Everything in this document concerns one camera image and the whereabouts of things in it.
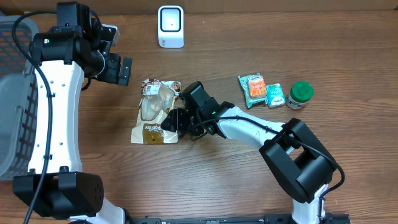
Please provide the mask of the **clear snack pouch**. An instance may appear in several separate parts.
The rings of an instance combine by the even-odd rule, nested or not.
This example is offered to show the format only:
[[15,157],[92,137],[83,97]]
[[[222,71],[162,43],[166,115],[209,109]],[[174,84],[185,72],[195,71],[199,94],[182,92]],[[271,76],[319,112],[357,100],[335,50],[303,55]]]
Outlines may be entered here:
[[175,144],[178,142],[175,131],[166,131],[161,123],[174,109],[181,91],[178,81],[160,81],[148,78],[141,83],[141,101],[136,126],[131,130],[133,144]]

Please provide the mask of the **orange tissue pack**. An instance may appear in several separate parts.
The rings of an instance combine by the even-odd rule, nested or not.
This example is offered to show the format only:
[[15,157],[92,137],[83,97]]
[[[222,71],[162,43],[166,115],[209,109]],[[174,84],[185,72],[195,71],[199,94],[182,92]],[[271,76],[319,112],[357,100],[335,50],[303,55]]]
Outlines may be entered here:
[[250,75],[248,87],[250,99],[256,100],[266,97],[266,84],[262,75]]

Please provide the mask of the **small teal tissue pack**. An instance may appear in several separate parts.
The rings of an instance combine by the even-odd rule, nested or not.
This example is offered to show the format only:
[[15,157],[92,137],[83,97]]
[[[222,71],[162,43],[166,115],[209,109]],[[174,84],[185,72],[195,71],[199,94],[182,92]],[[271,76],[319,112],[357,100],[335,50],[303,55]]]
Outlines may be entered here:
[[276,108],[285,104],[285,96],[282,91],[280,83],[275,83],[266,86],[267,89],[267,104],[269,108]]

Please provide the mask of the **green lid jar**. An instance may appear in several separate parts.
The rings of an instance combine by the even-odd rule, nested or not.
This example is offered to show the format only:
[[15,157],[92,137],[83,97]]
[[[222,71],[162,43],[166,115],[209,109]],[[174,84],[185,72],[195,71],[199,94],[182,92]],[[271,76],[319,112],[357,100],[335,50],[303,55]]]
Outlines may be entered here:
[[294,110],[303,108],[314,94],[313,87],[309,82],[296,82],[286,97],[286,105]]

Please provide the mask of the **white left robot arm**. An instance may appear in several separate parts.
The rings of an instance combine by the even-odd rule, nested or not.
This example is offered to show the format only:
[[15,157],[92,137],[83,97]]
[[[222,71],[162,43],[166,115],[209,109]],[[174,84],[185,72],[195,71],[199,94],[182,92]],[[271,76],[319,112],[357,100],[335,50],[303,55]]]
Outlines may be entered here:
[[34,35],[24,56],[37,80],[34,147],[28,171],[14,177],[15,196],[27,214],[70,223],[131,223],[124,208],[104,196],[100,176],[83,171],[78,149],[80,93],[92,80],[126,86],[132,59],[113,54],[119,31],[102,24],[79,2],[60,2],[57,23]]

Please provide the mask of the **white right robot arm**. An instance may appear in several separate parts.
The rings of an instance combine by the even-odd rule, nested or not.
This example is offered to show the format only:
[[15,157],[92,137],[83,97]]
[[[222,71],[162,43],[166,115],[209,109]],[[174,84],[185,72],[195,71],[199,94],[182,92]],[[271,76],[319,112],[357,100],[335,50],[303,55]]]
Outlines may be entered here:
[[252,146],[292,198],[291,220],[324,223],[324,197],[332,191],[329,183],[339,165],[303,121],[267,121],[230,102],[218,103],[201,82],[192,83],[178,96],[184,107],[168,112],[161,123],[163,130],[188,134],[193,141],[216,134]]

